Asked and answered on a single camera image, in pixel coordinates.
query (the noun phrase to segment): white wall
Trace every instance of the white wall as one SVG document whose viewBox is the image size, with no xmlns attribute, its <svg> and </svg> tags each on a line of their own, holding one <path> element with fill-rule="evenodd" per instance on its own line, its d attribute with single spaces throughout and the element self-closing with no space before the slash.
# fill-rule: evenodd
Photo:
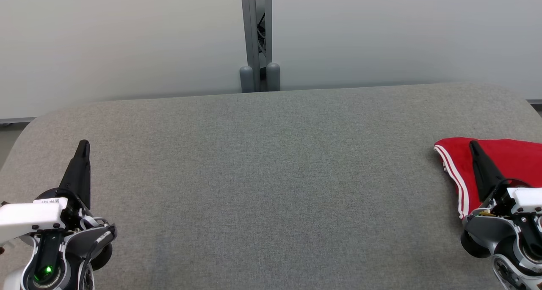
<svg viewBox="0 0 542 290">
<path fill-rule="evenodd" d="M 241 91 L 241 0 L 0 0 L 0 28 L 0 119 Z"/>
<path fill-rule="evenodd" d="M 542 99 L 541 0 L 273 0 L 281 90 L 479 80 Z"/>
</svg>

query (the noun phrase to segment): gray table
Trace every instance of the gray table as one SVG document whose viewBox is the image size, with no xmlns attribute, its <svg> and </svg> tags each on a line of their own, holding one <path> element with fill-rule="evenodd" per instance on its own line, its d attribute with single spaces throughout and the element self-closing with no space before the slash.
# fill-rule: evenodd
<svg viewBox="0 0 542 290">
<path fill-rule="evenodd" d="M 101 290 L 497 290 L 459 243 L 450 136 L 542 142 L 542 119 L 466 83 L 93 103 L 29 124 L 0 196 L 56 187 L 88 139 L 92 211 L 119 231 Z M 16 241 L 0 280 L 29 257 Z"/>
</svg>

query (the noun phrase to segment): gray floor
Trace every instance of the gray floor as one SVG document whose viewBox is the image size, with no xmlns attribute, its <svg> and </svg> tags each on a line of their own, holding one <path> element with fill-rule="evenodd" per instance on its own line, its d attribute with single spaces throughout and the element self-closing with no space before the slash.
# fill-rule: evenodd
<svg viewBox="0 0 542 290">
<path fill-rule="evenodd" d="M 9 155 L 11 147 L 28 123 L 15 123 L 9 126 L 0 124 L 0 169 Z"/>
</svg>

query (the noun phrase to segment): red cloth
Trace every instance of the red cloth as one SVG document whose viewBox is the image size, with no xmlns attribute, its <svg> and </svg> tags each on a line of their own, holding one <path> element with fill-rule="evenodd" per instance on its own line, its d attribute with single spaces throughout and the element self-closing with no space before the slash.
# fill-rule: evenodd
<svg viewBox="0 0 542 290">
<path fill-rule="evenodd" d="M 435 143 L 445 170 L 455 181 L 459 218 L 480 207 L 469 142 L 472 138 L 447 138 Z M 505 178 L 542 187 L 542 144 L 517 140 L 476 140 Z"/>
</svg>

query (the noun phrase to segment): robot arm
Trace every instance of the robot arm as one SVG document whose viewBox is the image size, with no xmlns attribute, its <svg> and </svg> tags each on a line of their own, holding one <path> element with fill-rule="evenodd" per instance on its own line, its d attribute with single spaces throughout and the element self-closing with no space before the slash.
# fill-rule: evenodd
<svg viewBox="0 0 542 290">
<path fill-rule="evenodd" d="M 13 238 L 33 246 L 29 263 L 8 276 L 4 290 L 93 290 L 93 271 L 109 261 L 116 227 L 89 210 L 89 147 L 80 141 L 58 188 L 33 203 L 0 207 L 0 246 Z"/>
<path fill-rule="evenodd" d="M 463 219 L 463 248 L 491 257 L 505 289 L 542 289 L 542 188 L 505 179 L 480 145 L 471 142 L 482 205 Z"/>
</svg>

